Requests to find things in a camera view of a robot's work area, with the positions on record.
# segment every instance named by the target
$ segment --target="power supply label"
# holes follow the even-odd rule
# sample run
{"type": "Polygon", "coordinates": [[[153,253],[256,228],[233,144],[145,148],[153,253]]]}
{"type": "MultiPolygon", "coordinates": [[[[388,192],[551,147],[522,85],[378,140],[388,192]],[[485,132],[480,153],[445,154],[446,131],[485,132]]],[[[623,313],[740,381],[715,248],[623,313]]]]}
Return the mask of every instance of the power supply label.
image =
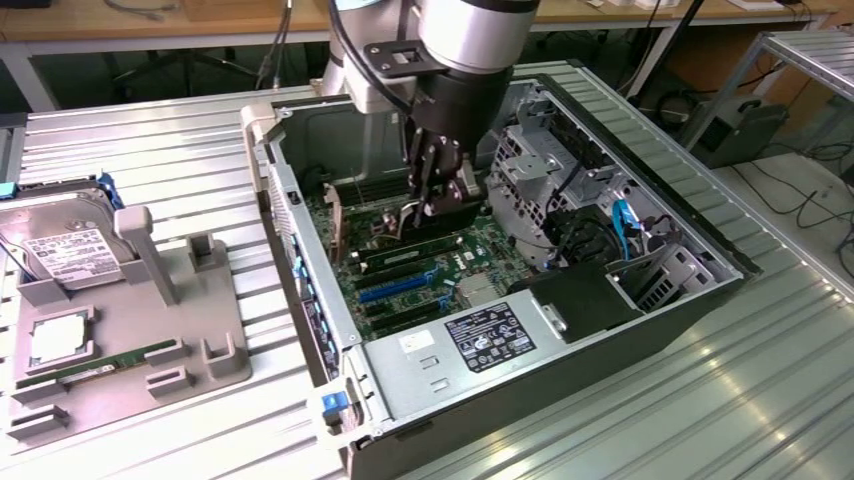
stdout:
{"type": "Polygon", "coordinates": [[[536,349],[506,303],[445,322],[468,370],[480,373],[536,349]]]}
{"type": "Polygon", "coordinates": [[[118,270],[118,262],[97,228],[33,238],[23,246],[58,282],[97,277],[118,270]]]}

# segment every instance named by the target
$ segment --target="blue latch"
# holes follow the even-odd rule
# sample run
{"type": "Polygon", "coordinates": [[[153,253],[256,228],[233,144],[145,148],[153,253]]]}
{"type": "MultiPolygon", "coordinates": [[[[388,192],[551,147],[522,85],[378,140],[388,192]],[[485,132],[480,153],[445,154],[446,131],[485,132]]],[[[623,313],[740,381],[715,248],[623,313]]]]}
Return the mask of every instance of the blue latch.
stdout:
{"type": "Polygon", "coordinates": [[[349,406],[346,393],[334,392],[322,396],[322,416],[328,417],[344,410],[349,406]]]}
{"type": "Polygon", "coordinates": [[[10,200],[17,193],[17,184],[14,182],[0,183],[0,200],[10,200]]]}
{"type": "Polygon", "coordinates": [[[97,183],[104,188],[106,192],[106,198],[109,199],[109,203],[112,204],[112,208],[116,210],[121,210],[124,208],[124,202],[121,201],[121,197],[118,196],[118,190],[116,189],[116,182],[106,172],[101,172],[101,176],[97,177],[97,183]]]}

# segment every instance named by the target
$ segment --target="table leg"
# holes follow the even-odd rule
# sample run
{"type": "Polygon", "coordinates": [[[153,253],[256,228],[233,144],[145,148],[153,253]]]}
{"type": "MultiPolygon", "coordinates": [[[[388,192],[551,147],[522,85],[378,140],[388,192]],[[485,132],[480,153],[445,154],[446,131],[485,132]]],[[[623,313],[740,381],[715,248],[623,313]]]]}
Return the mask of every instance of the table leg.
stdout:
{"type": "Polygon", "coordinates": [[[31,64],[31,55],[22,43],[0,43],[0,60],[11,74],[29,109],[33,112],[49,112],[57,109],[53,94],[31,64]]]}
{"type": "Polygon", "coordinates": [[[637,67],[640,70],[637,71],[637,76],[635,77],[633,82],[631,83],[631,88],[628,89],[628,95],[625,97],[633,97],[640,91],[640,87],[645,83],[647,78],[649,77],[649,73],[652,72],[652,67],[657,62],[661,54],[664,53],[664,49],[667,48],[667,44],[669,43],[669,39],[672,38],[672,34],[676,33],[676,27],[664,27],[661,28],[661,33],[657,35],[657,39],[652,44],[652,48],[649,50],[649,54],[645,57],[645,60],[637,67]]]}

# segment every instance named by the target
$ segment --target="hard drive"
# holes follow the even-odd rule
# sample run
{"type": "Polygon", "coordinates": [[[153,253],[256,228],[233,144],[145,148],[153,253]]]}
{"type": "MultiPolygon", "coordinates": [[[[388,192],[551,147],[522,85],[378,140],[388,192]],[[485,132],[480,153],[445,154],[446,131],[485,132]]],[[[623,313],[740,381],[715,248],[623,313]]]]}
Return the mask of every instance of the hard drive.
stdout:
{"type": "Polygon", "coordinates": [[[108,175],[17,186],[0,200],[0,243],[23,281],[53,278],[78,290],[122,278],[118,265],[134,252],[113,231],[117,208],[108,175]]]}

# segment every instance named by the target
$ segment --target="workbench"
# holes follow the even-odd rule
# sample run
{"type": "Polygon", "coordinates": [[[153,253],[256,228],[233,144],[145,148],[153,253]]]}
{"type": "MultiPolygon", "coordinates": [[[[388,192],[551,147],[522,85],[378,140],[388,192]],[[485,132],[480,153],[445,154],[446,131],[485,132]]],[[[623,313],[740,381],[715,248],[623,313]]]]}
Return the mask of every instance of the workbench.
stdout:
{"type": "MultiPolygon", "coordinates": [[[[404,478],[849,476],[851,288],[585,69],[552,62],[518,73],[552,76],[764,273],[661,353],[404,478]]],[[[226,243],[254,373],[22,454],[9,455],[0,433],[3,480],[57,472],[86,479],[345,478],[309,423],[310,382],[253,205],[237,116],[248,103],[310,95],[301,87],[39,113],[15,130],[23,153],[10,178],[51,180],[104,168],[125,203],[150,208],[158,248],[204,231],[226,243]]],[[[0,358],[14,330],[7,282],[1,296],[0,358]]],[[[3,412],[0,405],[0,419],[3,412]]]]}
{"type": "MultiPolygon", "coordinates": [[[[675,8],[660,9],[651,23],[661,33],[649,51],[629,94],[640,89],[655,61],[672,38],[688,0],[675,8]]],[[[836,7],[831,0],[807,0],[812,11],[807,29],[817,28],[836,7]]],[[[294,0],[293,20],[286,41],[328,40],[324,0],[294,0]]],[[[541,0],[532,31],[615,30],[643,28],[651,11],[604,3],[599,9],[581,0],[541,0]]],[[[691,25],[725,25],[791,22],[788,10],[748,12],[727,0],[705,0],[691,25]]],[[[182,11],[164,12],[164,21],[108,8],[102,0],[54,0],[47,9],[9,10],[0,13],[0,60],[35,112],[55,110],[55,101],[31,64],[31,57],[69,53],[168,50],[261,45],[272,42],[277,18],[190,22],[182,11]]]]}

